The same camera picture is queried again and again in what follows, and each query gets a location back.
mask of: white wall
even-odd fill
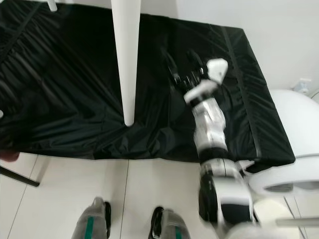
[[[110,0],[61,0],[111,7]],[[319,0],[142,0],[142,12],[243,28],[269,88],[319,88]]]

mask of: wall outlet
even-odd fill
[[[291,86],[291,89],[293,91],[306,95],[309,93],[309,85],[311,81],[312,79],[300,78],[298,82]]]

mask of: floor grout line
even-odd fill
[[[34,170],[34,167],[35,167],[35,164],[36,164],[36,162],[37,162],[37,160],[38,160],[38,157],[39,157],[39,155],[36,156],[36,159],[35,159],[35,161],[34,161],[34,165],[33,165],[33,167],[32,167],[32,170],[31,170],[30,174],[29,174],[29,178],[30,178],[31,175],[32,175],[32,172],[33,172],[33,170]],[[15,216],[14,216],[14,218],[13,218],[13,221],[12,221],[12,224],[11,224],[11,227],[10,227],[10,230],[9,230],[9,234],[8,234],[7,239],[9,239],[9,237],[10,237],[11,230],[12,230],[12,228],[13,228],[13,224],[14,224],[16,215],[18,214],[18,211],[19,211],[20,205],[21,205],[21,203],[22,203],[22,200],[23,200],[23,197],[24,197],[24,193],[25,193],[25,191],[26,191],[27,186],[28,186],[28,185],[25,184],[25,188],[24,188],[22,197],[21,197],[21,199],[20,199],[19,206],[18,206],[18,208],[17,208],[17,210],[16,210],[16,212],[15,212]]]
[[[299,216],[300,216],[300,218],[302,218],[302,217],[301,217],[300,210],[299,210],[299,206],[298,206],[298,203],[297,203],[297,200],[296,200],[296,197],[295,197],[295,196],[294,196],[294,200],[295,200],[295,203],[296,203],[296,206],[297,206],[298,212],[299,212]],[[305,230],[305,233],[306,233],[306,239],[308,239],[309,237],[308,237],[307,230],[306,230],[306,228],[305,228],[305,227],[304,227],[304,230]]]
[[[287,207],[288,207],[288,210],[290,211],[291,215],[293,215],[293,218],[295,219],[296,217],[295,217],[295,215],[293,214],[293,211],[291,210],[291,207],[290,207],[290,205],[289,205],[289,203],[288,203],[288,201],[287,201],[287,199],[286,199],[285,196],[284,196],[284,199],[285,199],[286,205],[287,205]],[[298,227],[298,230],[299,230],[299,232],[301,233],[301,235],[303,236],[303,239],[308,239],[308,236],[306,237],[306,236],[304,235],[304,232],[303,232],[303,230],[301,230],[301,227]]]
[[[127,186],[127,184],[128,184],[129,167],[130,167],[130,160],[128,161],[128,169],[127,169],[127,171],[126,171],[126,182],[125,182],[125,192],[124,192],[124,201],[123,201],[123,210],[122,210],[122,221],[121,221],[120,239],[121,239],[121,236],[122,236],[122,226],[123,226],[123,217],[124,217],[124,206],[125,206],[126,186]]]

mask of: black fabric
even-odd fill
[[[124,125],[110,9],[5,0],[0,5],[0,149],[86,158],[198,162],[195,123],[172,89],[168,52],[181,75],[186,52],[221,57],[215,93],[234,160],[284,165],[294,155],[242,29],[141,15],[135,123]]]

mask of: metal leg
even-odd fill
[[[34,187],[38,187],[40,185],[39,182],[33,181],[31,179],[28,179],[20,174],[17,174],[15,172],[12,172],[6,168],[3,168],[0,166],[0,174],[7,176],[9,178],[15,179],[17,181],[20,181],[22,183],[26,183],[28,185],[34,186]]]

